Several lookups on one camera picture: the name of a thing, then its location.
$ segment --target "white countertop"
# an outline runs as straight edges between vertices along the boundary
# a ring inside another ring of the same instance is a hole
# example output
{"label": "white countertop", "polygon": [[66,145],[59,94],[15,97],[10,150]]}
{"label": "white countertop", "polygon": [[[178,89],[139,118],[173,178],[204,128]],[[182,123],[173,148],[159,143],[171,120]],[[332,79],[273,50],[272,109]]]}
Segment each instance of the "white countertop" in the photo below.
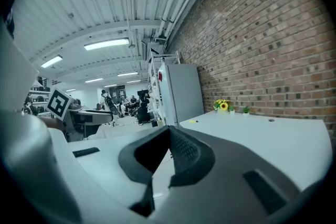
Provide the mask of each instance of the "white countertop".
{"label": "white countertop", "polygon": [[322,120],[271,118],[227,111],[209,112],[181,127],[241,144],[286,174],[300,190],[320,180],[332,161]]}

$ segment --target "ceiling light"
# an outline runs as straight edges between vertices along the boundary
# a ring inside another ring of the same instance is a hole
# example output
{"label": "ceiling light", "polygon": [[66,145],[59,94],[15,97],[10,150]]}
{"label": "ceiling light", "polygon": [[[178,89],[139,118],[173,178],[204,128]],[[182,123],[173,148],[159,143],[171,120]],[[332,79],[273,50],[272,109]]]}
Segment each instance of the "ceiling light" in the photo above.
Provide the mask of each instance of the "ceiling light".
{"label": "ceiling light", "polygon": [[100,79],[91,79],[91,80],[86,81],[85,83],[94,82],[94,81],[98,81],[98,80],[102,80],[102,78],[100,78]]}
{"label": "ceiling light", "polygon": [[133,73],[126,73],[126,74],[119,74],[118,77],[121,77],[121,76],[128,76],[128,75],[137,75],[138,72],[133,72]]}
{"label": "ceiling light", "polygon": [[62,56],[57,55],[55,58],[52,58],[52,60],[47,61],[46,63],[44,63],[44,64],[41,65],[41,66],[42,66],[43,68],[47,68],[47,67],[53,65],[54,63],[59,62],[59,61],[62,60],[62,59],[63,59]]}
{"label": "ceiling light", "polygon": [[128,81],[127,83],[140,82],[141,80]]}
{"label": "ceiling light", "polygon": [[100,48],[116,46],[116,45],[128,45],[129,43],[130,43],[130,41],[127,38],[114,39],[114,40],[103,41],[103,42],[98,42],[98,43],[94,43],[94,44],[85,45],[84,49],[85,50],[94,50],[94,49],[100,49]]}

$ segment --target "refrigerator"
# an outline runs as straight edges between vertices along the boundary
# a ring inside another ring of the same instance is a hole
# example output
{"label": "refrigerator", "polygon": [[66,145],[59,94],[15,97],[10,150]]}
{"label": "refrigerator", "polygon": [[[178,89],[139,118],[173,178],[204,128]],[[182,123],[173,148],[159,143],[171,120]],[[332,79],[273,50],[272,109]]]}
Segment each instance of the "refrigerator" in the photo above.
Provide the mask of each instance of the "refrigerator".
{"label": "refrigerator", "polygon": [[164,63],[158,71],[166,125],[204,114],[201,85],[196,65]]}

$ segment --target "sunflower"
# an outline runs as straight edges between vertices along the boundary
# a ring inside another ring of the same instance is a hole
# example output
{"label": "sunflower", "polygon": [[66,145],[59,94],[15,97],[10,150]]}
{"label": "sunflower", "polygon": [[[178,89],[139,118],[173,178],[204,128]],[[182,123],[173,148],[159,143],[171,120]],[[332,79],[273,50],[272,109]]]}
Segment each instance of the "sunflower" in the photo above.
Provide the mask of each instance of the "sunflower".
{"label": "sunflower", "polygon": [[227,110],[228,104],[226,102],[223,102],[220,104],[221,110]]}

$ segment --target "ceiling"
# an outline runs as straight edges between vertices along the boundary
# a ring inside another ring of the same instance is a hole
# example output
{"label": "ceiling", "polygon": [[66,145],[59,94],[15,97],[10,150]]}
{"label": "ceiling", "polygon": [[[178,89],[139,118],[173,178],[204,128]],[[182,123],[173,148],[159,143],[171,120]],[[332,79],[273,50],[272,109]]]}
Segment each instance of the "ceiling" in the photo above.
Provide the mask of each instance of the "ceiling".
{"label": "ceiling", "polygon": [[[178,0],[174,0],[171,12]],[[130,80],[146,79],[145,44],[158,31],[168,0],[15,0],[14,41],[41,76],[83,83],[104,78],[100,86],[125,83],[117,74],[139,72]],[[128,45],[86,51],[83,46],[116,38]],[[156,50],[163,49],[157,44]],[[46,69],[41,65],[61,55]]]}

